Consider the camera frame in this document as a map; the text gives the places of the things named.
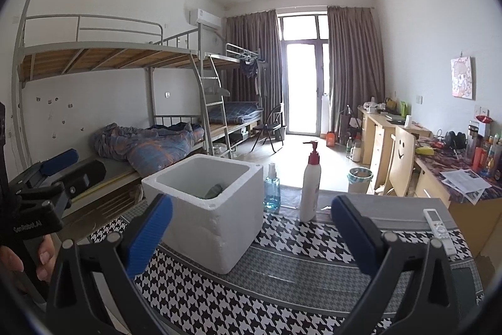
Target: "blue gripper pad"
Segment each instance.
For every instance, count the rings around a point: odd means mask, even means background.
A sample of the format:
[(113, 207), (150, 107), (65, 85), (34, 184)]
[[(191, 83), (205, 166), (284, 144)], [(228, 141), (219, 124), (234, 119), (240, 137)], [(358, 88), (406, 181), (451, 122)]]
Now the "blue gripper pad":
[(68, 168), (78, 161), (78, 153), (75, 149), (69, 149), (62, 154), (56, 155), (51, 159), (47, 159), (40, 167), (40, 173), (43, 176), (51, 176), (59, 171)]
[(120, 258), (130, 279), (145, 271), (173, 216), (171, 196), (158, 194), (124, 231)]
[(331, 202), (331, 219), (361, 272), (374, 277), (386, 251), (380, 229), (362, 216), (345, 195), (336, 196)]

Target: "brown curtain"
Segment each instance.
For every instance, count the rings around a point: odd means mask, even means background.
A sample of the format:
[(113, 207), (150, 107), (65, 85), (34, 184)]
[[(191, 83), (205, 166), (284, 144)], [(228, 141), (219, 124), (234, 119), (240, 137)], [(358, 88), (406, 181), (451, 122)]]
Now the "brown curtain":
[[(270, 64), (265, 70), (262, 90), (265, 118), (272, 108), (282, 103), (282, 63), (279, 27), (275, 10), (227, 18), (227, 42), (251, 51), (260, 49), (261, 58)], [(225, 70), (223, 86), (230, 91), (229, 101), (258, 101), (254, 79), (246, 78), (239, 69)]]
[(330, 129), (338, 130), (340, 113), (371, 97), (383, 102), (385, 76), (382, 41), (370, 8), (328, 7)]

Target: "air conditioner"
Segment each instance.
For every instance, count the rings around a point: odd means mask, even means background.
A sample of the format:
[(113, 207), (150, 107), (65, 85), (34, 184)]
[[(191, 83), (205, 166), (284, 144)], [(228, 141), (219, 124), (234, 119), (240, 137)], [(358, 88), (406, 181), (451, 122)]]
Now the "air conditioner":
[(204, 26), (209, 26), (214, 29), (222, 27), (222, 18), (211, 15), (209, 12), (201, 9), (194, 9), (190, 11), (190, 24), (197, 26), (202, 23)]

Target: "smiley face on chair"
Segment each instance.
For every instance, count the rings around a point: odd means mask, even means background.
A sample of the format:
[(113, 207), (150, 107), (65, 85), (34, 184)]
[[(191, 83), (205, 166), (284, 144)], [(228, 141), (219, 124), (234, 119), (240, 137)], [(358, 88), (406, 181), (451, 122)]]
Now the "smiley face on chair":
[(399, 144), (398, 144), (398, 156), (399, 156), (399, 159), (401, 159), (405, 155), (405, 154), (401, 154), (401, 152), (399, 151), (399, 149), (401, 148), (401, 146), (403, 147), (403, 150), (404, 150), (404, 148), (405, 148), (405, 142), (399, 140)]

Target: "headphones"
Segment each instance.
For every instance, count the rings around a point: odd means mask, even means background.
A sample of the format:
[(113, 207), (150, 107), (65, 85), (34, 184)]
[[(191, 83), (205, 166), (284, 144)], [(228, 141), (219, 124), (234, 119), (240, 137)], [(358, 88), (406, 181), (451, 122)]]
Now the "headphones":
[(455, 135), (454, 131), (448, 131), (444, 136), (444, 143), (447, 148), (465, 149), (467, 147), (467, 137), (463, 132)]

